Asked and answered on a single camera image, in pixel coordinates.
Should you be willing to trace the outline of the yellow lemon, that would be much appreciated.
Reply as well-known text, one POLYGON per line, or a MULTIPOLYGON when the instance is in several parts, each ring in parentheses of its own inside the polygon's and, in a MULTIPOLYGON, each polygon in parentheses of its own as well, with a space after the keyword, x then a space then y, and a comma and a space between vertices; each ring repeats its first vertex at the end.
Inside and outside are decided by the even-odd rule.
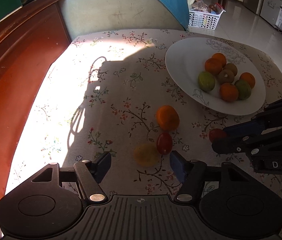
POLYGON ((136 163, 142 167, 152 167, 161 159, 161 155, 158 153, 154 144, 142 144, 137 146, 133 151, 133 157, 136 163))

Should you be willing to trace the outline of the green lime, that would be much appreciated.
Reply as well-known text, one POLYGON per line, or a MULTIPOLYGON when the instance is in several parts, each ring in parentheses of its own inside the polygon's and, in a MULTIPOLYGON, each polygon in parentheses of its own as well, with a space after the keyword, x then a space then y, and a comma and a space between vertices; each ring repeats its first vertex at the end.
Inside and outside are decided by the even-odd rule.
POLYGON ((211 92, 215 88, 215 78, 210 72, 201 72, 198 75, 198 85, 201 90, 211 92))
POLYGON ((251 87, 247 81, 239 79, 235 82, 235 86, 238 90, 238 100, 246 100, 251 96, 251 87))

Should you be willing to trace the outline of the dark red cherry tomato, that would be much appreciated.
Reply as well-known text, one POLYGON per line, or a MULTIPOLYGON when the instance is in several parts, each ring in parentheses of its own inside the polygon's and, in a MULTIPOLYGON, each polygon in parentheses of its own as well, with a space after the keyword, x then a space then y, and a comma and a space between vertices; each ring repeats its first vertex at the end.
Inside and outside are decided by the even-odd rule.
POLYGON ((173 140, 169 132, 165 131, 158 137, 156 148, 159 154, 168 155, 172 151, 173 140))

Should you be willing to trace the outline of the orange mandarin on cloth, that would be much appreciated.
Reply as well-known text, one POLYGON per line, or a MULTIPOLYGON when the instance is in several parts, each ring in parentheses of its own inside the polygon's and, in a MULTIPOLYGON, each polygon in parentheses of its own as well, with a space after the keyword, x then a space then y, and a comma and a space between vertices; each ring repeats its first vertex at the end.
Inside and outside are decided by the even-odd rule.
POLYGON ((164 105, 157 109, 156 120, 159 127, 168 132, 175 131, 180 125, 180 117, 174 107, 170 105, 164 105))

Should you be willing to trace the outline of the orange mandarin front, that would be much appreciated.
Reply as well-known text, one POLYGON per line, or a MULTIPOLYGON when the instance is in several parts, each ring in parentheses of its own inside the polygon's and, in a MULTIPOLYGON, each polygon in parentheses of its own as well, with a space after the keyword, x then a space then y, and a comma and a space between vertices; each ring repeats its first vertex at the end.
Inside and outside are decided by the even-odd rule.
POLYGON ((224 83, 219 88, 219 95, 223 101, 234 102, 238 99, 239 92, 235 85, 224 83))

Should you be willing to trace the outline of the orange mandarin right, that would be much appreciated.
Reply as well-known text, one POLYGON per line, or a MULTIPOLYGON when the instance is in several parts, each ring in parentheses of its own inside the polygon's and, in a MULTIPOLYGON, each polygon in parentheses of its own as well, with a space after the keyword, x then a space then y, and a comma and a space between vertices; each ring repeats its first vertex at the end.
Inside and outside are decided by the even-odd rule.
POLYGON ((240 80, 246 81, 251 89, 255 87, 255 83, 256 83, 255 77, 249 72, 242 73, 240 75, 240 80))

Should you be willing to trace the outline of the brown kiwi front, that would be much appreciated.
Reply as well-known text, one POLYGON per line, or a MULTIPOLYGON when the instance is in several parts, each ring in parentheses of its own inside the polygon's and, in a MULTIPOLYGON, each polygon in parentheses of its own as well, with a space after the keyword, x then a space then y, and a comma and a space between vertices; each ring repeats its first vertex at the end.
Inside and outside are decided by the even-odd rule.
POLYGON ((233 83, 234 78, 235 78, 234 73, 228 69, 223 69, 217 75, 217 81, 220 85, 223 85, 224 83, 233 83))

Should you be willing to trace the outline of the brown kiwi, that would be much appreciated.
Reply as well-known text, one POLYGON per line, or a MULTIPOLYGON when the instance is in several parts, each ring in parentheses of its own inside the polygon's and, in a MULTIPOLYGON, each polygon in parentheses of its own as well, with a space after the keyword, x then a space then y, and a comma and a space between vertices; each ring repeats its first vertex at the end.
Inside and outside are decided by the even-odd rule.
POLYGON ((234 78, 235 78, 234 73, 228 69, 223 69, 217 75, 217 81, 220 85, 223 85, 224 83, 233 83, 234 78))
POLYGON ((234 74, 234 76, 236 76, 236 75, 237 75, 237 72, 238 72, 237 66, 236 66, 235 64, 233 64, 233 63, 227 63, 227 64, 223 67, 223 69, 232 71, 232 73, 234 74))

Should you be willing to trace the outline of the floral beige tablecloth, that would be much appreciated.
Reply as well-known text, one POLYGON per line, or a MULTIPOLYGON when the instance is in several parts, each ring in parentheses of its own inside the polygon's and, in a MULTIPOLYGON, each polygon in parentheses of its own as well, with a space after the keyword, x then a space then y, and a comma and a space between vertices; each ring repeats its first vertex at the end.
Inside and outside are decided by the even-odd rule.
POLYGON ((253 174, 244 154, 217 155, 208 133, 249 120, 208 109, 189 97, 165 66, 167 49, 192 33, 115 30, 81 36, 55 61, 40 87, 19 140, 6 190, 48 163, 69 167, 108 151, 112 165, 102 188, 114 194, 170 194, 180 188, 168 157, 140 166, 133 152, 154 148, 161 133, 155 113, 170 105, 180 116, 174 149, 211 166, 230 161, 253 174))

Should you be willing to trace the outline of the brown kiwi rear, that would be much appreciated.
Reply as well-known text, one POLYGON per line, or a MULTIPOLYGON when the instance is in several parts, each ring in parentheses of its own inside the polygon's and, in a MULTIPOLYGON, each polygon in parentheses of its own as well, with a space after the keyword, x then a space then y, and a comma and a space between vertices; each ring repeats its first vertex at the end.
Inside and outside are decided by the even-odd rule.
POLYGON ((223 67, 223 69, 232 71, 232 73, 234 74, 234 76, 236 76, 236 75, 237 75, 237 72, 238 72, 237 66, 236 66, 235 64, 233 64, 233 63, 227 63, 227 64, 223 67))

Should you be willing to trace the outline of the orange mandarin on plate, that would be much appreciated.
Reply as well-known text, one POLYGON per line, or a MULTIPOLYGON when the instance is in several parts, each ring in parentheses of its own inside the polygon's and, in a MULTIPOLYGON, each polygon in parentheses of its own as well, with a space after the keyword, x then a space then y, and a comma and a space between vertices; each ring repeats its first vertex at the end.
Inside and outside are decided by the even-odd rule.
POLYGON ((212 75, 216 76, 223 70, 223 65, 218 59, 209 58, 205 62, 204 68, 206 72, 209 72, 212 75))

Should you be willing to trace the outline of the orange mandarin rear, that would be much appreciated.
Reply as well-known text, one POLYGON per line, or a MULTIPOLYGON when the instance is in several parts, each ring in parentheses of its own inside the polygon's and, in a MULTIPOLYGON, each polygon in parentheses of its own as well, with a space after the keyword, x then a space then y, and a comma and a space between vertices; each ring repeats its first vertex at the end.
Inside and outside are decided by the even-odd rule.
POLYGON ((215 53, 211 58, 220 61, 223 67, 227 64, 226 57, 222 53, 215 53))

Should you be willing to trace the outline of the white floral plate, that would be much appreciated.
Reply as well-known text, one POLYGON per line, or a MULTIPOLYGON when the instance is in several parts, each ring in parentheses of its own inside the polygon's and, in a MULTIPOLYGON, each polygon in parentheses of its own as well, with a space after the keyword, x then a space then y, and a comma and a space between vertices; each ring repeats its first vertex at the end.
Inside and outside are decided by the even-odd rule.
POLYGON ((183 92, 212 110, 230 115, 249 115, 258 111, 266 99, 266 88, 256 66, 238 49, 213 38, 192 37, 171 45, 165 55, 166 69, 183 92), (205 72, 204 64, 215 53, 222 53, 227 63, 237 66, 236 82, 244 72, 251 73, 256 80, 251 96, 246 100, 223 101, 219 95, 220 84, 215 78, 215 88, 205 92, 198 85, 198 75, 205 72))

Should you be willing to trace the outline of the white perforated plastic basket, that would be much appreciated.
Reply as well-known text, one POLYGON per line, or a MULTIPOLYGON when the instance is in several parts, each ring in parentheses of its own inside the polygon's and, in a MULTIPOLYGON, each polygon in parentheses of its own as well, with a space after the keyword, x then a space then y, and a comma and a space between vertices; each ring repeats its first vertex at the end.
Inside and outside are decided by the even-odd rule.
POLYGON ((215 30, 221 15, 225 12, 221 9, 218 14, 201 12, 201 11, 189 11, 189 27, 197 27, 209 30, 215 30))

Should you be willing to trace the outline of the red wooden side table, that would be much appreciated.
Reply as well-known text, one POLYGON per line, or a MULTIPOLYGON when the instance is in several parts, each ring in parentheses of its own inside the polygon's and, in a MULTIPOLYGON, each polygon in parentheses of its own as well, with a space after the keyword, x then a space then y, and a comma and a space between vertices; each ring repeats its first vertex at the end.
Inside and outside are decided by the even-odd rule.
POLYGON ((71 41, 59 2, 34 0, 0 22, 0 199, 41 83, 71 41))

